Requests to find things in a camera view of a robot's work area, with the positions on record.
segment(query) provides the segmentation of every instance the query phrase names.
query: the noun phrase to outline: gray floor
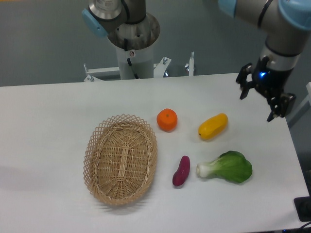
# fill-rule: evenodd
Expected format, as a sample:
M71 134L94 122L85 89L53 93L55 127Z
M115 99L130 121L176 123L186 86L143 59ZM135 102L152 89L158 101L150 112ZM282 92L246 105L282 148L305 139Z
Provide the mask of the gray floor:
M214 0L146 2L147 11L161 26L155 61L171 58L171 76L186 75L184 65L191 51L197 75L239 72L258 59L265 34L221 13ZM1 1L0 86L82 82L83 63L88 68L116 67L114 49L82 20L86 6L87 0ZM295 106L307 95L306 84L311 82L310 55L311 41L286 85L286 91L297 94ZM311 111L291 134L303 170L311 169Z

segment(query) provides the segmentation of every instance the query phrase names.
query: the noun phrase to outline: blue indicator light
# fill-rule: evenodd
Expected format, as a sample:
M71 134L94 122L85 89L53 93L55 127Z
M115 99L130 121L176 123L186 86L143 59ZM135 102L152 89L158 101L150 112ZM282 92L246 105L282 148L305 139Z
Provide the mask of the blue indicator light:
M260 73L259 73L259 76L260 76L260 78L262 79L266 74L267 74L267 72L260 72Z

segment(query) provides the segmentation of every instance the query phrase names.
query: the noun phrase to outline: white table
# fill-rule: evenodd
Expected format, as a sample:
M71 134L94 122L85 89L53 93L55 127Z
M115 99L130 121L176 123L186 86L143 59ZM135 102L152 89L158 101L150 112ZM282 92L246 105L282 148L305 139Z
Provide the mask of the white table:
M237 74L67 83L0 88L0 232L238 233L300 227L293 199L308 196L285 119L266 122L269 106L254 90L239 100ZM178 114L172 133L156 115ZM224 112L229 125L202 141L198 126ZM154 129L158 163L152 186L137 203L112 208L94 199L83 180L88 140L100 122L135 114ZM228 150L253 165L243 185L202 180L198 162ZM191 171L172 186L180 158Z

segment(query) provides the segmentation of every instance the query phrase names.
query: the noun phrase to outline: wicker basket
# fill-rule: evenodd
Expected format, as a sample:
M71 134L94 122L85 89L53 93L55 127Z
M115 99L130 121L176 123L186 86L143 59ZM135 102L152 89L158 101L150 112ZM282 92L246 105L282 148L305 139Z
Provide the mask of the wicker basket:
M113 116L96 127L84 160L90 193L106 204L122 205L143 195L156 170L157 145L143 119Z

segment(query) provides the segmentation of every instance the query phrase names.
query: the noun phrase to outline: bolt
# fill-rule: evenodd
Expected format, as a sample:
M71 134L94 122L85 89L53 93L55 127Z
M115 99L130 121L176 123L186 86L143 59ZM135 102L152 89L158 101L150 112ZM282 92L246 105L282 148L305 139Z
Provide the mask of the bolt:
M166 65L167 60L168 60L167 57L163 57L163 64L164 65Z
M185 70L186 70L187 73L189 73L189 64L188 63L185 64Z

